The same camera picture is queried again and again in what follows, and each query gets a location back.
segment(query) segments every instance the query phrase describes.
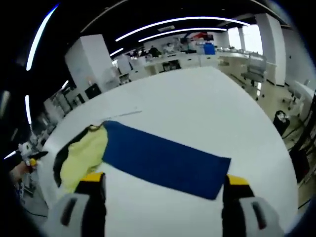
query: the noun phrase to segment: ceiling light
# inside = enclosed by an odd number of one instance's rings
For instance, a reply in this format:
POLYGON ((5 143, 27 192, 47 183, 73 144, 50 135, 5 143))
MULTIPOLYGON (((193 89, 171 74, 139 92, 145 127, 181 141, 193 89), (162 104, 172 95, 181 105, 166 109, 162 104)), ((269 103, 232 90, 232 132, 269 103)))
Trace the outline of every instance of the ceiling light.
POLYGON ((114 54, 117 54, 118 52, 121 52, 123 50, 123 48, 118 49, 117 51, 113 52, 110 54, 110 56, 113 56, 114 54))
POLYGON ((170 20, 166 20, 166 21, 160 21, 160 22, 157 22, 157 23, 153 23, 153 24, 150 24, 150 25, 147 25, 147 26, 144 26, 142 28, 139 28, 137 30, 134 30, 132 32, 129 32, 119 38, 117 38, 115 41, 118 42, 120 41, 121 39, 127 37, 127 36, 130 36, 134 33, 137 33, 139 31, 142 31, 142 30, 145 30, 145 29, 148 29, 150 27, 153 27, 153 26, 158 26, 158 25, 161 25, 161 24, 165 24, 165 23, 170 23, 170 22, 175 22, 175 21, 184 21, 184 20, 220 20, 220 21, 229 21, 229 22, 235 22, 235 23, 239 23, 239 24, 242 24, 242 25, 245 25, 245 26, 250 26, 250 24, 248 23, 245 23, 245 22, 242 22, 242 21, 238 21, 238 20, 233 20, 233 19, 228 19, 228 18, 223 18, 223 17, 215 17, 215 16, 190 16, 190 17, 181 17, 181 18, 175 18, 175 19, 170 19, 170 20))
POLYGON ((13 156, 13 155, 15 155, 16 154, 16 151, 13 151, 13 152, 11 152, 10 154, 8 154, 5 158, 3 158, 3 159, 7 159, 7 158, 9 158, 9 157, 11 157, 11 156, 13 156))
POLYGON ((68 84, 68 80, 63 84, 63 86, 61 87, 61 90, 64 89, 66 87, 66 85, 68 84))
POLYGON ((149 40, 149 39, 152 39, 152 38, 155 38, 155 37, 159 37, 159 36, 164 36, 164 35, 167 35, 167 34, 182 32, 182 31, 214 31, 214 30, 216 30, 216 31, 226 31, 226 29, 223 29, 223 28, 187 28, 187 29, 181 29, 181 30, 175 30, 175 31, 168 31, 168 32, 160 33, 160 34, 157 34, 157 35, 154 35, 154 36, 149 36, 147 38, 140 39, 138 42, 142 42, 142 41, 149 40))
POLYGON ((58 5, 55 6, 55 8, 52 9, 51 12, 44 18, 43 22, 41 23, 41 25, 39 27, 39 30, 37 31, 37 33, 35 35, 35 38, 33 40, 32 47, 31 47, 31 50, 30 50, 28 62, 27 62, 27 65, 26 65, 26 71, 29 71, 31 69, 31 67, 32 67, 35 51, 36 51, 36 48, 37 48, 37 46, 39 44, 40 37, 41 37, 41 35, 42 35, 43 31, 44 31, 44 28, 45 28, 49 18, 51 17, 51 15, 53 14, 53 12, 56 10, 57 7, 58 7, 58 5))
POLYGON ((28 117, 29 125, 31 125, 32 120, 31 120, 31 113, 30 113, 30 101, 29 101, 28 95, 25 96, 25 109, 26 109, 26 116, 28 117))

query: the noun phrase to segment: ceiling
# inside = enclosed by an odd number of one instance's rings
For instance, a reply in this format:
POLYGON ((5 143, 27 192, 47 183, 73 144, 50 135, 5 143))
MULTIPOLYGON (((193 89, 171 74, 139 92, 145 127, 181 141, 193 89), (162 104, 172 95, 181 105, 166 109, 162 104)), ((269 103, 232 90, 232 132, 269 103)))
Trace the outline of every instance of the ceiling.
MULTIPOLYGON (((64 62, 68 48, 80 37, 102 34, 108 50, 113 52, 121 47, 125 50, 139 45, 138 40, 158 33, 160 25, 131 35, 119 42, 115 39, 137 28, 162 20, 186 16, 217 16, 235 18, 247 13, 267 12, 251 0, 221 0, 206 3, 192 0, 127 0, 111 9, 119 0, 83 3, 78 1, 26 1, 18 7, 14 2, 7 7, 14 18, 4 26, 9 42, 4 53, 5 79, 2 88, 18 94, 30 95, 31 114, 36 116, 42 110, 43 101, 61 88, 71 76, 64 62), (37 47, 30 71, 25 71, 29 50, 37 29, 48 12, 59 4, 48 21, 37 47), (98 15, 99 17, 84 32, 81 31, 98 15)), ((253 24, 254 17, 242 21, 253 24)), ((217 20, 189 20, 174 22, 176 29, 189 27, 216 27, 222 23, 217 20)), ((228 24, 224 28, 235 27, 228 24)))

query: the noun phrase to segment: yellow cloth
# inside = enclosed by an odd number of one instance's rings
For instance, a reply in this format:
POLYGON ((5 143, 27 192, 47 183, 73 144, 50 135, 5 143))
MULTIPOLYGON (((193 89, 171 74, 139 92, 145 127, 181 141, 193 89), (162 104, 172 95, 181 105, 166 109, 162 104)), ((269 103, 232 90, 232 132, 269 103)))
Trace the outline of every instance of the yellow cloth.
POLYGON ((68 157, 60 171, 66 192, 73 193, 80 179, 94 171, 102 162, 107 142, 108 134, 101 126, 95 131, 89 131, 79 142, 68 147, 68 157))

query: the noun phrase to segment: window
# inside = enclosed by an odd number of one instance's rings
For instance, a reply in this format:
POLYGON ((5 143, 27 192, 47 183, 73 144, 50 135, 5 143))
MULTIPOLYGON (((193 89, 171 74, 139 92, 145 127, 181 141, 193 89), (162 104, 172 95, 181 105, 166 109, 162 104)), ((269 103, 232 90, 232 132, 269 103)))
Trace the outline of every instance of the window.
POLYGON ((228 29, 228 38, 230 46, 235 47, 235 49, 241 49, 239 31, 237 27, 228 29))
POLYGON ((243 26, 242 31, 245 39, 246 50, 263 54, 258 25, 243 26))

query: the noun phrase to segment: office chair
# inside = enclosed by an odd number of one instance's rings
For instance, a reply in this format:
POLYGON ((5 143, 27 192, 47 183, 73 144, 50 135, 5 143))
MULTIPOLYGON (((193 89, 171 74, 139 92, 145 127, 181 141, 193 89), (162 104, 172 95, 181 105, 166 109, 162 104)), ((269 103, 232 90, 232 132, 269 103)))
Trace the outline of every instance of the office chair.
MULTIPOLYGON (((251 86, 255 86, 255 82, 257 83, 264 83, 266 81, 266 69, 267 69, 267 59, 265 56, 257 54, 257 53, 250 53, 249 59, 247 61, 247 72, 242 73, 241 76, 246 80, 251 80, 251 86)), ((262 92, 261 87, 257 88, 257 91, 262 92)))
MULTIPOLYGON (((310 80, 307 79, 304 81, 303 84, 308 85, 309 83, 310 83, 310 80)), ((296 104, 301 102, 302 94, 295 89, 294 82, 289 82, 288 84, 289 84, 288 91, 291 93, 291 98, 289 99, 283 98, 282 102, 285 103, 286 101, 288 101, 289 103, 288 110, 291 110, 296 104)))

